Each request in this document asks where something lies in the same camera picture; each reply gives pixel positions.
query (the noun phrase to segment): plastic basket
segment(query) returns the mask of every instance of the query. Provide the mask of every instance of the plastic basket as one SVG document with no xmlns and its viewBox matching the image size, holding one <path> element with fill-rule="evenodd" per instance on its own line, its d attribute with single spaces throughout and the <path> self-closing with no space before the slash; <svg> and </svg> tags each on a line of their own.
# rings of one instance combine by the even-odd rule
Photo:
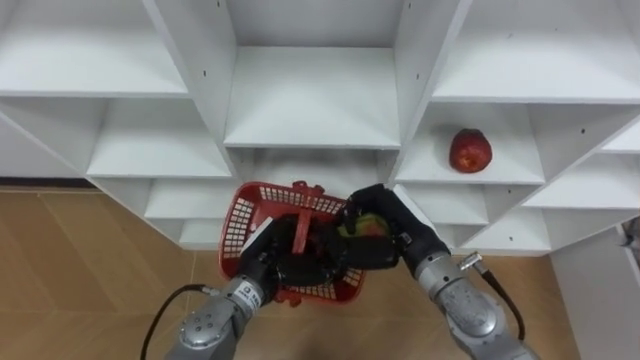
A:
<svg viewBox="0 0 640 360">
<path fill-rule="evenodd" d="M 242 246 L 266 218 L 298 214 L 292 252 L 300 253 L 307 240 L 310 219 L 331 220 L 343 204 L 342 199 L 324 195 L 322 187 L 311 188 L 304 181 L 297 181 L 292 187 L 261 182 L 242 185 L 231 202 L 222 231 L 219 251 L 222 273 L 227 279 L 236 274 Z M 343 279 L 332 283 L 281 287 L 275 300 L 288 300 L 291 306 L 299 305 L 303 298 L 345 304 L 355 299 L 363 282 L 363 271 L 348 269 Z"/>
</svg>

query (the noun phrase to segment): wooden floor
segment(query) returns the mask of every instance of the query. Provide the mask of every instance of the wooden floor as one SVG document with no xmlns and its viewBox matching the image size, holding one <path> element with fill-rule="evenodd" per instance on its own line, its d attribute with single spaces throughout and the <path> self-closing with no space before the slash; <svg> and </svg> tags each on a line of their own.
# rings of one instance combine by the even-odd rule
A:
<svg viewBox="0 0 640 360">
<path fill-rule="evenodd" d="M 549 259 L 488 264 L 520 307 L 541 358 L 579 359 Z M 105 195 L 0 192 L 0 360 L 137 359 L 158 306 L 192 281 L 224 283 L 215 253 L 180 250 Z M 183 314 L 201 301 L 194 295 L 172 306 L 149 359 L 162 359 Z M 263 308 L 236 359 L 467 357 L 399 266 L 369 273 L 348 306 Z"/>
</svg>

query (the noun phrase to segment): shelf board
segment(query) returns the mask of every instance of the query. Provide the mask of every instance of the shelf board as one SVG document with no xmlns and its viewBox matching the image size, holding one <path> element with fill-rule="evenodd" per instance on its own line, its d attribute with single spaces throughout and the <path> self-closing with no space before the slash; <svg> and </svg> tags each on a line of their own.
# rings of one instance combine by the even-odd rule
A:
<svg viewBox="0 0 640 360">
<path fill-rule="evenodd" d="M 0 95 L 188 97 L 140 1 L 20 0 L 0 34 Z"/>
<path fill-rule="evenodd" d="M 609 141 L 600 150 L 608 154 L 640 154 L 640 122 Z"/>
<path fill-rule="evenodd" d="M 640 166 L 628 155 L 593 155 L 536 193 L 523 206 L 640 209 Z"/>
<path fill-rule="evenodd" d="M 392 49 L 241 47 L 224 144 L 400 147 Z"/>
<path fill-rule="evenodd" d="M 223 220 L 187 220 L 178 244 L 187 250 L 218 250 Z"/>
<path fill-rule="evenodd" d="M 229 177 L 212 135 L 190 100 L 114 100 L 89 176 Z"/>
<path fill-rule="evenodd" d="M 462 245 L 487 255 L 543 255 L 551 251 L 542 211 L 515 209 Z"/>
<path fill-rule="evenodd" d="M 487 208 L 478 185 L 405 185 L 407 193 L 434 224 L 486 225 Z"/>
<path fill-rule="evenodd" d="M 151 188 L 145 217 L 155 219 L 224 219 L 236 181 L 159 179 Z"/>
<path fill-rule="evenodd" d="M 449 165 L 451 141 L 463 128 L 480 129 L 491 144 L 493 160 L 479 173 L 462 174 Z M 513 104 L 429 105 L 396 180 L 543 184 L 544 174 L 526 107 Z"/>
<path fill-rule="evenodd" d="M 251 178 L 285 186 L 305 180 L 345 199 L 378 182 L 375 154 L 367 150 L 256 150 Z"/>
<path fill-rule="evenodd" d="M 476 1 L 433 99 L 639 103 L 640 54 L 615 2 Z"/>
</svg>

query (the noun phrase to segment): apple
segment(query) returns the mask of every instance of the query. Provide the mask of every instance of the apple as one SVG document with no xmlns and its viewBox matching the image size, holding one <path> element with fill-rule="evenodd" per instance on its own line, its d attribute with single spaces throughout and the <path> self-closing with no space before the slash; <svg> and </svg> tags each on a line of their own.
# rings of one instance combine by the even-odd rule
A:
<svg viewBox="0 0 640 360">
<path fill-rule="evenodd" d="M 461 173 L 482 171 L 492 158 L 491 144 L 478 129 L 462 129 L 451 142 L 449 164 Z"/>
</svg>

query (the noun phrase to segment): white shelving unit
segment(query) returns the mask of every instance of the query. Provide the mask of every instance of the white shelving unit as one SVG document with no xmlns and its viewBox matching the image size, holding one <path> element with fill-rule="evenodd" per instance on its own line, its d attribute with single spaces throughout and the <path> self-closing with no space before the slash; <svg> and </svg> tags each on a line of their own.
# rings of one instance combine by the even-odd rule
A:
<svg viewBox="0 0 640 360">
<path fill-rule="evenodd" d="M 454 252 L 537 256 L 638 213 L 639 12 L 0 0 L 0 120 L 185 248 L 216 248 L 243 182 L 305 180 L 402 184 Z M 480 173 L 449 166 L 463 128 Z"/>
</svg>

